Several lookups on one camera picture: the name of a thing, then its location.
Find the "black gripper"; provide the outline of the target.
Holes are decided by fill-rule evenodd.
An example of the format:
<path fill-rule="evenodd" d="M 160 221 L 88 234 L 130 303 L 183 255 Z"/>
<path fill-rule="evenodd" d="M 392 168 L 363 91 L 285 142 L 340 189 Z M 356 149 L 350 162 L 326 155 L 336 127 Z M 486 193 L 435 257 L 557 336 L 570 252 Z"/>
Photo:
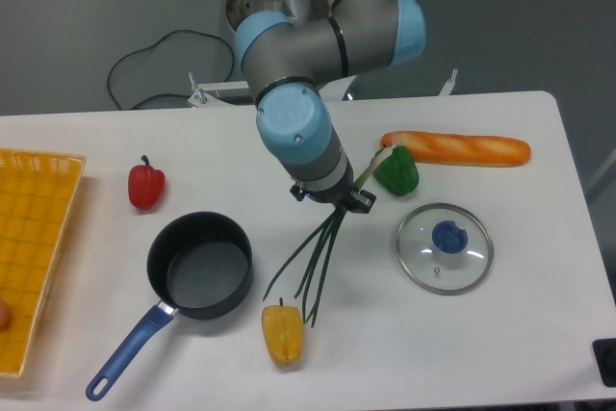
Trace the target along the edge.
<path fill-rule="evenodd" d="M 327 189 L 322 189 L 320 182 L 294 183 L 290 193 L 296 201 L 302 201 L 308 196 L 315 202 L 343 207 L 353 214 L 368 214 L 376 201 L 373 193 L 366 190 L 356 191 L 349 176 L 341 177 L 335 185 Z"/>

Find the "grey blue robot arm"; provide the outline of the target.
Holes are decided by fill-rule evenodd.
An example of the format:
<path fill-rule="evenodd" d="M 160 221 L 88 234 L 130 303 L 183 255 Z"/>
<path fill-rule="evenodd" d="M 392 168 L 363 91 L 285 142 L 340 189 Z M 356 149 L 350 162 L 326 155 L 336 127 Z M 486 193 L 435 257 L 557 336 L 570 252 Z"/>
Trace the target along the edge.
<path fill-rule="evenodd" d="M 352 166 L 321 99 L 321 85 L 420 56 L 426 27 L 416 0 L 327 0 L 322 19 L 281 9 L 250 13 L 236 29 L 236 59 L 268 151 L 293 179 L 296 199 L 366 214 L 374 196 Z"/>

